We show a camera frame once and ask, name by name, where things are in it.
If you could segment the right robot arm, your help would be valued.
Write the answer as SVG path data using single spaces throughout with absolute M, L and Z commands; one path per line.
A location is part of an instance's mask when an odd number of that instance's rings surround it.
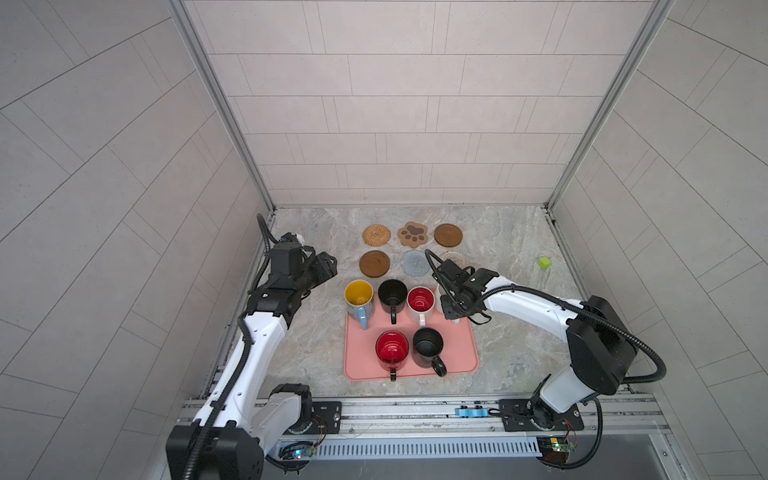
M 556 428 L 579 402 L 613 395 L 622 384 L 654 383 L 667 374 L 663 359 L 628 332 L 611 304 L 591 296 L 562 299 L 516 284 L 495 271 L 460 268 L 425 251 L 432 277 L 442 288 L 446 318 L 490 319 L 491 313 L 515 317 L 556 336 L 568 347 L 570 364 L 547 376 L 526 402 L 522 418 L 539 430 Z

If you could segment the brown wooden coaster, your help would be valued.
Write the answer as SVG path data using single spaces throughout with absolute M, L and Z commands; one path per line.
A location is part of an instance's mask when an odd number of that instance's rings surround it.
M 359 268 L 366 277 L 380 278 L 389 271 L 390 258 L 381 250 L 371 250 L 361 256 Z
M 435 241 L 446 248 L 460 245 L 463 237 L 463 231 L 458 226 L 450 223 L 440 224 L 434 230 Z

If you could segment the blue mug yellow inside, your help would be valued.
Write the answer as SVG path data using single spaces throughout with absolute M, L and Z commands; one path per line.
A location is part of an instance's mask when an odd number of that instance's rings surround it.
M 372 285 L 365 280 L 352 281 L 345 288 L 344 298 L 348 316 L 368 330 L 375 311 Z

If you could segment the grey felt round coaster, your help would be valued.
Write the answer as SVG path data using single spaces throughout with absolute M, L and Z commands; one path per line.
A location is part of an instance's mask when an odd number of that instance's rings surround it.
M 403 256 L 403 272 L 408 276 L 421 277 L 431 272 L 427 256 L 423 251 L 412 250 Z

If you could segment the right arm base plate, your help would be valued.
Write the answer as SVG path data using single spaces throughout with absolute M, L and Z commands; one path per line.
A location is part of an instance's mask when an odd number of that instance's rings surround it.
M 566 431 L 568 429 L 582 431 L 584 422 L 578 405 L 572 405 L 565 413 L 555 413 L 548 428 L 540 427 L 534 422 L 527 399 L 502 399 L 499 401 L 500 418 L 506 432 L 549 432 Z

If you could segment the woven rattan coaster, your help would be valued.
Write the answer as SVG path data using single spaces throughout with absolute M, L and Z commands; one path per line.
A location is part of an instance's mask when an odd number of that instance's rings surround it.
M 372 247 L 381 247 L 389 242 L 391 231 L 382 224 L 372 224 L 366 227 L 362 233 L 365 244 Z

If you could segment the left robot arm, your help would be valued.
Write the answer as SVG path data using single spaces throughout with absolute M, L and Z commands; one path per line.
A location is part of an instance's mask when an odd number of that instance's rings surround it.
M 276 238 L 264 217 L 257 220 L 265 254 L 237 318 L 239 342 L 192 423 L 175 426 L 166 441 L 174 479 L 258 479 L 283 433 L 313 421 L 312 394 L 304 384 L 277 386 L 263 407 L 256 400 L 303 300 L 337 275 L 337 260 L 306 245 L 298 234 Z

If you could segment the cork paw print coaster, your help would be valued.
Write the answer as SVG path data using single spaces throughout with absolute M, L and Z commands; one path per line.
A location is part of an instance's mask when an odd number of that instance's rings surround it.
M 428 227 L 409 221 L 397 231 L 397 237 L 403 246 L 416 249 L 429 242 Z

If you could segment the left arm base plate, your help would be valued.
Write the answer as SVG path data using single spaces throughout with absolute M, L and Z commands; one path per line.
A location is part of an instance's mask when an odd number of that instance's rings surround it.
M 316 401 L 312 403 L 310 423 L 304 429 L 287 429 L 288 435 L 338 434 L 342 414 L 340 401 Z

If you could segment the white mug red inside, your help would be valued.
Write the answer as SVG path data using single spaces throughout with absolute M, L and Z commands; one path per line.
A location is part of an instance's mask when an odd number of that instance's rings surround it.
M 435 293 L 424 286 L 416 286 L 408 291 L 406 312 L 408 317 L 420 327 L 426 327 L 435 309 Z

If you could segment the white lace coaster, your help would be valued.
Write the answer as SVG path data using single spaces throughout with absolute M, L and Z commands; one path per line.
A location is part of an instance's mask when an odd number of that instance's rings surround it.
M 444 261 L 452 261 L 460 269 L 464 269 L 469 265 L 467 258 L 463 254 L 456 251 L 445 252 L 442 255 L 442 259 Z

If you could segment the black mug back row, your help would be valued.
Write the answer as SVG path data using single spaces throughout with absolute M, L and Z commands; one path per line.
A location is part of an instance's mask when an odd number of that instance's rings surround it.
M 405 307 L 407 295 L 406 285 L 397 279 L 386 280 L 379 286 L 378 298 L 392 325 L 397 324 L 397 316 Z

